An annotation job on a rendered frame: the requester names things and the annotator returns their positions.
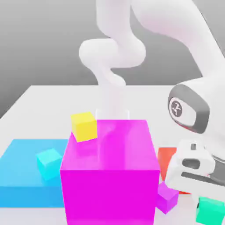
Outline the small yellow cube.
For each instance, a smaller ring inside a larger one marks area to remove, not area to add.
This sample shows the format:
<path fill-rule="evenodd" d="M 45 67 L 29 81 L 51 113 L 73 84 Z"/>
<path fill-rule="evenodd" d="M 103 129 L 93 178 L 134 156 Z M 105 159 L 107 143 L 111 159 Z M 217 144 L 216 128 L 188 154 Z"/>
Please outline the small yellow cube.
<path fill-rule="evenodd" d="M 77 142 L 97 138 L 97 121 L 91 112 L 71 115 L 72 133 Z"/>

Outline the large blue box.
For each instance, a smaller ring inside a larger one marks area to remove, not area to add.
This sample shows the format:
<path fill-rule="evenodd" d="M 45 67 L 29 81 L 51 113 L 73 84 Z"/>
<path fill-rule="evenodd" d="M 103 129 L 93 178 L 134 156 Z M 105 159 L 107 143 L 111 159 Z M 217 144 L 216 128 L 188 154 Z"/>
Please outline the large blue box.
<path fill-rule="evenodd" d="M 54 148 L 63 155 L 67 139 L 14 139 L 0 157 L 0 208 L 62 208 L 61 179 L 45 181 L 36 155 Z"/>

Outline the small cyan cube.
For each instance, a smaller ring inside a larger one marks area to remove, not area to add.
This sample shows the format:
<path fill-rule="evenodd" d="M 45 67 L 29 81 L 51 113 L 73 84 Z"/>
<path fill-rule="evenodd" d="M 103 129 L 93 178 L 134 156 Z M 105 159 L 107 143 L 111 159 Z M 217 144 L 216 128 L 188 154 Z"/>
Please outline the small cyan cube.
<path fill-rule="evenodd" d="M 44 150 L 36 154 L 37 167 L 45 181 L 59 176 L 62 155 L 55 148 Z"/>

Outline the small green cube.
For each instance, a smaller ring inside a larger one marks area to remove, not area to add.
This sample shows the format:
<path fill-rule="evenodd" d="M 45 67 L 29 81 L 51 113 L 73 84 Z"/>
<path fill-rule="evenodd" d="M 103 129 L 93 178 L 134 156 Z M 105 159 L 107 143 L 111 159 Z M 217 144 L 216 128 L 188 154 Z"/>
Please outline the small green cube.
<path fill-rule="evenodd" d="M 206 197 L 199 197 L 196 208 L 196 222 L 204 225 L 222 225 L 225 217 L 225 203 Z"/>

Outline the large red box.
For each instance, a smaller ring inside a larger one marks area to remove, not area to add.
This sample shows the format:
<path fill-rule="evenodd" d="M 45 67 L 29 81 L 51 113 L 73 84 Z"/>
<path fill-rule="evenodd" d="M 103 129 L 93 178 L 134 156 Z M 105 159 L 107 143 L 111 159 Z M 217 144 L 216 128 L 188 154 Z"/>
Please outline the large red box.
<path fill-rule="evenodd" d="M 162 182 L 159 184 L 158 193 L 163 193 L 164 190 L 167 191 L 167 187 L 164 181 L 167 175 L 169 162 L 172 156 L 176 153 L 176 151 L 177 151 L 176 147 L 159 147 L 158 162 L 160 165 L 160 174 L 161 174 Z"/>

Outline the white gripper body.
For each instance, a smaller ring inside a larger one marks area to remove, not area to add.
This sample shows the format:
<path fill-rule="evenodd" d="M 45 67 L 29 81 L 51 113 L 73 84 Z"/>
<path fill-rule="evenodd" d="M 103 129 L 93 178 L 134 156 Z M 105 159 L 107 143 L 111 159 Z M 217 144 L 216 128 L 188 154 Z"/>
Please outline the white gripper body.
<path fill-rule="evenodd" d="M 225 201 L 225 185 L 216 184 L 204 176 L 184 172 L 175 157 L 169 163 L 165 183 L 172 189 Z"/>

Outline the small purple cube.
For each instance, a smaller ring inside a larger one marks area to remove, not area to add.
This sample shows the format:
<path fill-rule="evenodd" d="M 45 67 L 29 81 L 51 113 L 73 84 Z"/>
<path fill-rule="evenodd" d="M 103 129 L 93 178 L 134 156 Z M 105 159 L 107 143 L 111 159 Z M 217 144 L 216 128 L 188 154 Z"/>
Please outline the small purple cube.
<path fill-rule="evenodd" d="M 158 187 L 156 207 L 164 214 L 167 214 L 177 205 L 178 197 L 178 190 L 168 188 L 165 182 L 161 182 Z"/>

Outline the large magenta box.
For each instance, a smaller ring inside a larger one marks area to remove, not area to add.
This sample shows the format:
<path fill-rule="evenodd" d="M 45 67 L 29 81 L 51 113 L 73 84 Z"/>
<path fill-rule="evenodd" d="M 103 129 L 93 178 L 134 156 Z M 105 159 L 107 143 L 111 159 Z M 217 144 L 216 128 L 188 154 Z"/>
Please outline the large magenta box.
<path fill-rule="evenodd" d="M 98 120 L 60 167 L 67 225 L 153 225 L 160 167 L 146 120 Z"/>

